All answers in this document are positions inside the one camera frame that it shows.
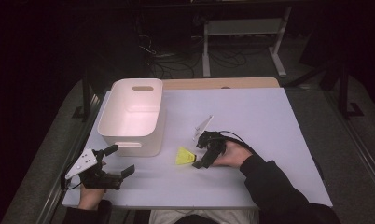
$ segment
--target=black sleeve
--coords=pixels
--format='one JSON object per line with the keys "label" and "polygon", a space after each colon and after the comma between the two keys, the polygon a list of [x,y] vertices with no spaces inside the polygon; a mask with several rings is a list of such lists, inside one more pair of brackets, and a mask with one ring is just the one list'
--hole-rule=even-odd
{"label": "black sleeve", "polygon": [[260,208],[260,223],[319,223],[310,203],[274,161],[251,156],[240,171],[246,176],[252,200]]}
{"label": "black sleeve", "polygon": [[68,207],[63,224],[95,224],[98,212]]}

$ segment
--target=yellow object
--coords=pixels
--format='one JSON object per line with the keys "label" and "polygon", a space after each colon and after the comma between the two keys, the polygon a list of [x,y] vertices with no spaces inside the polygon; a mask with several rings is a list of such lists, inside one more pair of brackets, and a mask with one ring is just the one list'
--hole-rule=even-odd
{"label": "yellow object", "polygon": [[184,147],[180,147],[178,149],[178,153],[176,154],[175,164],[181,165],[186,163],[191,163],[196,161],[196,155],[185,149]]}

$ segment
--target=white plastic bin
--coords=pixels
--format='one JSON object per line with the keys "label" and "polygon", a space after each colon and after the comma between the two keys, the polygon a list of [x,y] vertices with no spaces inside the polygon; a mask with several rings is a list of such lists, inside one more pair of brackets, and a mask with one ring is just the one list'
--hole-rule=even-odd
{"label": "white plastic bin", "polygon": [[161,105],[162,81],[128,78],[112,86],[98,125],[107,144],[118,145],[119,156],[159,154],[166,110]]}

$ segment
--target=bin handle cutout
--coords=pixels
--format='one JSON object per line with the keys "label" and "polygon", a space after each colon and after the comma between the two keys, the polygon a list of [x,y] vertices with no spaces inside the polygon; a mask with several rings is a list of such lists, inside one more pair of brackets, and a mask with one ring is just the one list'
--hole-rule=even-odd
{"label": "bin handle cutout", "polygon": [[153,91],[153,87],[151,86],[133,86],[133,91]]}
{"label": "bin handle cutout", "polygon": [[115,145],[118,145],[118,147],[141,147],[141,143],[137,142],[116,142]]}

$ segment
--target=white table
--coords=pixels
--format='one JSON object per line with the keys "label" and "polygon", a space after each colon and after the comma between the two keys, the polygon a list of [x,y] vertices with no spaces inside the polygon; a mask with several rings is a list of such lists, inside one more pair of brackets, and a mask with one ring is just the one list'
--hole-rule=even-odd
{"label": "white table", "polygon": [[[181,146],[199,156],[205,153],[204,149],[195,147],[192,136],[195,127],[210,115],[214,118],[208,131],[237,133],[265,161],[276,161],[295,188],[311,203],[332,206],[284,89],[165,90],[162,106],[167,108],[167,119],[158,156],[118,157],[114,153],[104,158],[107,163],[104,170],[110,173],[135,164],[135,173],[124,180],[121,189],[105,194],[104,198],[114,206],[132,209],[256,208],[239,170],[230,167],[196,169],[191,164],[174,164]],[[108,147],[97,132],[99,117],[86,147]],[[78,182],[78,178],[74,178],[72,185]],[[74,206],[78,200],[79,189],[73,189],[66,193],[62,204]]]}

